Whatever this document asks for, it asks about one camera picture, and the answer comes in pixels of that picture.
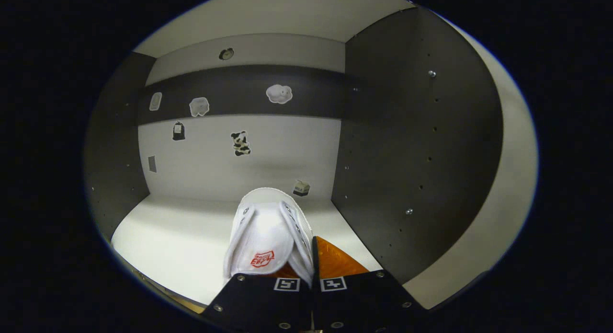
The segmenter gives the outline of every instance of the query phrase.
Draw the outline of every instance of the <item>red logo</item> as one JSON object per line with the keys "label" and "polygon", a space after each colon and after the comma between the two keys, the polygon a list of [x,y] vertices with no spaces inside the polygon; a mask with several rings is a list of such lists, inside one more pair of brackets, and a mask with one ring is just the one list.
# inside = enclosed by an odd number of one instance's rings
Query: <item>red logo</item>
{"label": "red logo", "polygon": [[251,265],[253,267],[264,267],[268,265],[272,259],[274,259],[274,252],[272,250],[270,252],[256,254],[251,261]]}

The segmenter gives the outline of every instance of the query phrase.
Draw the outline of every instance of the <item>ceiling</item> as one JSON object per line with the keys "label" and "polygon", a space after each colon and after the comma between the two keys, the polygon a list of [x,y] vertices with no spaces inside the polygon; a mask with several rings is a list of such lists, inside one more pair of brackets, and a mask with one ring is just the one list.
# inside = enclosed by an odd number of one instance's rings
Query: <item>ceiling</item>
{"label": "ceiling", "polygon": [[346,42],[406,0],[209,0],[147,37],[134,51],[160,57],[237,34],[304,34]]}

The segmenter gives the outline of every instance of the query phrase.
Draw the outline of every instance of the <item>white floor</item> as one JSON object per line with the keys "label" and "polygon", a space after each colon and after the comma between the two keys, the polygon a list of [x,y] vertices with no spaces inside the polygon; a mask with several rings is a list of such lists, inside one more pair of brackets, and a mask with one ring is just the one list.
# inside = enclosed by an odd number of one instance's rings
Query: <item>white floor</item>
{"label": "white floor", "polygon": [[[148,196],[121,221],[111,244],[142,274],[167,289],[210,304],[223,287],[222,265],[238,202]],[[368,270],[381,265],[330,200],[300,203],[313,233]]]}

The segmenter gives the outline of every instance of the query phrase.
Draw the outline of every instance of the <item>black background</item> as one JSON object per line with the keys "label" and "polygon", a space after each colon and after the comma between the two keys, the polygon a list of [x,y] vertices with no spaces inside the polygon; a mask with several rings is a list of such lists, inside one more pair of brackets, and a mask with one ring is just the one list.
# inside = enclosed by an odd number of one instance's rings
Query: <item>black background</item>
{"label": "black background", "polygon": [[[5,168],[15,180],[3,229],[6,331],[206,331],[121,273],[91,223],[80,171],[88,116],[106,79],[141,40],[202,1],[4,1],[5,139],[17,143]],[[505,65],[534,115],[541,156],[534,206],[515,245],[422,330],[611,329],[608,0],[412,1]]]}

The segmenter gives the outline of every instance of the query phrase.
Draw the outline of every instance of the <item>white panel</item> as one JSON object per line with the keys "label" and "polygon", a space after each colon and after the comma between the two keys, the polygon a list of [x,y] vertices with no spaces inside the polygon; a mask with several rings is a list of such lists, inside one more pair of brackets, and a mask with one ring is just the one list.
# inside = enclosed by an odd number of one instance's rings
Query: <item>white panel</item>
{"label": "white panel", "polygon": [[[230,60],[220,60],[232,48]],[[158,58],[147,85],[173,76],[238,65],[293,65],[344,73],[344,43],[298,34],[241,34],[204,41]]]}
{"label": "white panel", "polygon": [[[176,121],[138,126],[149,191],[199,200],[236,201],[249,190],[291,194],[296,180],[311,185],[305,200],[330,200],[340,120],[287,115],[217,115],[182,119],[185,140],[172,139]],[[247,131],[251,154],[236,156],[230,134]],[[155,156],[157,172],[148,171]]]}
{"label": "white panel", "polygon": [[450,21],[447,23],[470,42],[492,74],[502,105],[504,130],[499,169],[477,217],[440,259],[403,285],[427,309],[492,268],[510,248],[532,206],[538,176],[536,134],[519,88],[477,40]]}
{"label": "white panel", "polygon": [[211,0],[173,19],[134,51],[160,57],[237,34],[305,34],[346,42],[379,19],[413,6],[405,0]]}
{"label": "white panel", "polygon": [[[223,288],[223,259],[238,202],[150,195],[121,221],[111,244],[132,266],[167,289],[208,305]],[[381,269],[330,200],[300,204],[313,233],[368,270]]]}

